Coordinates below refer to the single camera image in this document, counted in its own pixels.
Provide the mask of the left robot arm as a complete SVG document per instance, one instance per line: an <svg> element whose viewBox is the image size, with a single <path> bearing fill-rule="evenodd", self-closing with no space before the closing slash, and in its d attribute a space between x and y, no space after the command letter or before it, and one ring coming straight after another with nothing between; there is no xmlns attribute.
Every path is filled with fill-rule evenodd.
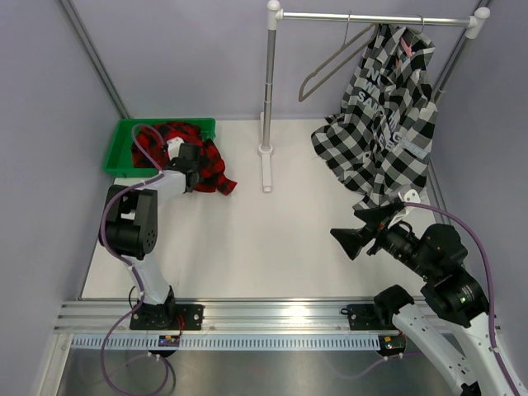
<svg viewBox="0 0 528 396"><path fill-rule="evenodd" d="M158 207L194 190L200 181L200 147L181 139L168 143L168 165L133 186L113 185L106 196L99 241L127 267L137 291L130 299L130 329L198 331L204 307L182 304L162 274L153 250L158 241Z"/></svg>

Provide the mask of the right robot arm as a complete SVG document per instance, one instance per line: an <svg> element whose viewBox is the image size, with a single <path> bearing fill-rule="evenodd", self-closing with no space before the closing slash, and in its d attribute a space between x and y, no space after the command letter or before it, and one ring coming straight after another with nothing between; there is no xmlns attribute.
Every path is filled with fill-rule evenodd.
<svg viewBox="0 0 528 396"><path fill-rule="evenodd" d="M497 341L493 282L479 282L464 268L468 255L457 230L432 224L417 237L404 221L414 208L447 216L448 212L408 198L358 210L360 229L331 229L346 255L354 260L362 248L368 255L383 250L422 278L422 296L458 342L453 347L426 319L413 297L400 285L374 298L375 321L406 335L436 367L455 395L525 395L527 387Z"/></svg>

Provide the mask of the red black plaid shirt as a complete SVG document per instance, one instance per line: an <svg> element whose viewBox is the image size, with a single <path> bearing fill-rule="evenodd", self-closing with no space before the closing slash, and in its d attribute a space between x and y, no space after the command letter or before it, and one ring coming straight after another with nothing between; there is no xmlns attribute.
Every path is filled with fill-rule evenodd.
<svg viewBox="0 0 528 396"><path fill-rule="evenodd" d="M198 192L219 192L225 196L231 194L237 182L225 176L226 165L218 148L211 139L203 140L200 127L181 121L169 121L159 125L140 126L134 132L131 147L133 163L138 168L168 170L168 157L165 144L169 139L180 137L184 143L201 146L200 183L195 187Z"/></svg>

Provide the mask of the pink clothes hanger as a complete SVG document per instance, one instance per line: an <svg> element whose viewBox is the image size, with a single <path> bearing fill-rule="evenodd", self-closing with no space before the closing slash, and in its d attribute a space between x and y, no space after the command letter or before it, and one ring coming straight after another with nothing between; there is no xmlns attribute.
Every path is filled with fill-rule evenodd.
<svg viewBox="0 0 528 396"><path fill-rule="evenodd" d="M412 46L408 44L408 42L405 40L403 36L400 38L399 48L400 48L400 53L396 61L397 66L400 66L401 64L410 60L414 56Z"/></svg>

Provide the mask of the green plastic tray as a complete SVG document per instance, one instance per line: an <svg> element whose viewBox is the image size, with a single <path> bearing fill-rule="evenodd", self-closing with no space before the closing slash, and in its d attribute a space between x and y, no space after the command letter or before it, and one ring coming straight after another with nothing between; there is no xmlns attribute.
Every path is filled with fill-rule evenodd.
<svg viewBox="0 0 528 396"><path fill-rule="evenodd" d="M111 145L104 163L104 171L114 178L150 178L157 174L154 167L138 168L134 166L131 147L133 140L131 130L134 125L159 125L169 121L181 121L200 127L203 140L215 138L216 120L214 118L150 118L122 119L115 128Z"/></svg>

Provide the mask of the black white plaid shirt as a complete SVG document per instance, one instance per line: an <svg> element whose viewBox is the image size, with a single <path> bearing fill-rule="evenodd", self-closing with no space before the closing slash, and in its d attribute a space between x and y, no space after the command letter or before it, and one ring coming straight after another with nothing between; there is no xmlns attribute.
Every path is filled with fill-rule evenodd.
<svg viewBox="0 0 528 396"><path fill-rule="evenodd" d="M404 37L414 56L396 65ZM427 185L438 110L427 66L432 41L413 29L375 29L341 100L340 111L311 135L314 152L337 180L361 195L356 209L386 205L389 193Z"/></svg>

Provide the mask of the metal clothes rack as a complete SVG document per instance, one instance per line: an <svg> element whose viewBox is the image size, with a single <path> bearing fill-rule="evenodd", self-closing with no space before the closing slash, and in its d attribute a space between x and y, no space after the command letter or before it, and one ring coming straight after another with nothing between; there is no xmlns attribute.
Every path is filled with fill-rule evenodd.
<svg viewBox="0 0 528 396"><path fill-rule="evenodd" d="M433 100L439 102L446 92L446 86L451 74L463 52L469 47L469 42L476 39L485 22L491 16L491 1L479 1L470 16L463 18L420 16L375 16L348 12L347 14L317 13L317 12L287 12L278 1L269 1L266 5L267 43L266 72L263 112L261 113L261 141L257 147L261 159L262 191L270 193L273 189L272 155L274 148L271 143L272 99L274 87L274 72L276 63L276 37L280 21L331 21L362 23L369 25L392 24L399 26L445 26L459 27L464 30L456 41L453 50L442 67L433 87Z"/></svg>

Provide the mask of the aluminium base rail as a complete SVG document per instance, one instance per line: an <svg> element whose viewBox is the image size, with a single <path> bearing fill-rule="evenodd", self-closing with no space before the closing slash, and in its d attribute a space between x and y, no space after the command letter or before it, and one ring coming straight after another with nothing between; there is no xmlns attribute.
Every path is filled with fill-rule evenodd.
<svg viewBox="0 0 528 396"><path fill-rule="evenodd" d="M353 312L363 325L358 333L380 334L384 329L365 319L372 310L371 299L179 299L182 309L198 308L185 318L183 333L190 335L311 334L337 335L354 332L344 314ZM132 333L127 299L83 299L64 301L52 327L55 334L104 334L116 325L116 333Z"/></svg>

